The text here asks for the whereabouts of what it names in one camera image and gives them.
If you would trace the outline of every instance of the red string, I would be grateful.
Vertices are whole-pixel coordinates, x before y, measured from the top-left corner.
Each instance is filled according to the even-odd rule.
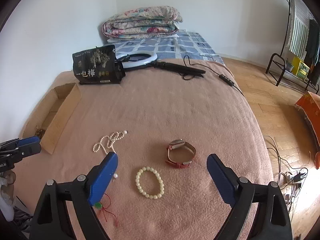
[[[106,194],[106,193],[104,193],[104,194],[109,198],[109,201],[110,201],[110,204],[109,204],[106,208],[105,208],[105,207],[103,206],[103,204],[100,202],[101,205],[102,205],[102,210],[103,210],[102,213],[103,213],[104,219],[106,220],[106,222],[108,222],[108,221],[107,221],[107,218],[106,218],[106,215],[105,215],[104,212],[107,212],[107,213],[112,214],[112,215],[115,217],[115,219],[116,219],[116,227],[117,227],[117,226],[118,226],[118,219],[117,219],[116,215],[107,210],[107,209],[111,206],[111,199],[110,199],[110,197],[108,196],[108,194]]]

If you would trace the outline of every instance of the pearl necklace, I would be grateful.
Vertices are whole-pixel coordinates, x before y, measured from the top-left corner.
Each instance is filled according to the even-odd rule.
[[[147,192],[145,192],[142,189],[142,187],[140,185],[140,176],[144,171],[151,171],[153,174],[156,175],[156,177],[157,177],[157,179],[159,181],[159,184],[160,184],[160,193],[159,194],[157,194],[157,195],[149,195],[149,194],[147,194]],[[162,195],[164,194],[164,183],[163,183],[163,180],[160,177],[160,174],[154,168],[150,168],[149,166],[148,167],[143,167],[142,169],[140,169],[137,172],[136,185],[138,187],[139,192],[142,193],[142,195],[144,195],[146,198],[149,198],[149,199],[158,199],[158,198],[161,198]]]
[[[126,134],[128,133],[127,130],[123,131],[123,132],[114,132],[112,133],[110,136],[108,135],[105,135],[101,138],[101,140],[99,142],[97,142],[94,146],[93,146],[93,151],[95,153],[97,153],[99,150],[100,150],[100,147],[102,147],[102,149],[104,150],[104,153],[106,155],[108,155],[108,152],[106,151],[105,147],[103,146],[102,144],[102,141],[105,139],[105,138],[108,138],[108,142],[107,142],[107,145],[106,147],[108,149],[111,149],[114,153],[116,153],[114,147],[113,147],[113,144],[115,143],[115,141],[118,141],[118,140],[121,140]]]

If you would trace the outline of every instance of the metal screw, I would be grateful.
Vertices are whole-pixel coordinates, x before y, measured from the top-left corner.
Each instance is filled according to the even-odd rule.
[[[78,180],[78,181],[84,181],[84,180],[85,180],[85,175],[79,175],[79,176],[77,177],[77,180]]]
[[[239,180],[242,183],[247,183],[248,182],[248,179],[246,177],[240,177]]]
[[[278,183],[275,181],[270,182],[271,187],[278,187]]]
[[[54,183],[54,180],[53,180],[53,179],[49,179],[49,180],[47,181],[47,185],[48,185],[48,186],[51,186],[53,183]]]

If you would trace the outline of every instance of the pink fleece bedspread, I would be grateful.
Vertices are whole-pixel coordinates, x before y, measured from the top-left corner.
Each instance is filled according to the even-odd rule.
[[[168,61],[183,64],[182,60]],[[198,62],[234,81],[226,67]],[[64,83],[74,77],[68,72],[58,79]],[[112,240],[213,239],[230,206],[223,202],[207,171],[211,153],[252,183],[273,180],[266,146],[249,104],[209,70],[205,78],[184,81],[176,73],[149,68],[127,73],[121,84],[80,86],[80,90],[82,99],[53,155],[41,152],[16,164],[16,194],[31,211],[48,179],[60,183],[87,174],[105,157],[102,150],[94,153],[93,145],[103,135],[121,130],[128,134],[114,144],[119,177],[106,190],[112,201],[108,210],[117,216],[118,226],[111,214],[106,215],[106,222],[97,211]],[[165,163],[167,144],[178,138],[197,150],[187,169]],[[137,190],[135,176],[143,166],[160,173],[165,185],[162,198],[150,200]],[[152,194],[159,191],[151,174],[144,174],[141,184]],[[102,203],[108,205],[108,198]],[[75,233],[84,239],[73,207],[68,207]],[[253,205],[239,239],[246,239],[255,210]]]

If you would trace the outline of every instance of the white wall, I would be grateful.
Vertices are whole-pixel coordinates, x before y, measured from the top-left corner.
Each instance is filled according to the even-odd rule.
[[[268,65],[271,54],[281,51],[286,0],[117,0],[118,12],[155,5],[176,7],[181,28],[199,32],[220,54]]]
[[[18,136],[72,54],[101,46],[116,0],[22,0],[0,33],[0,142]]]

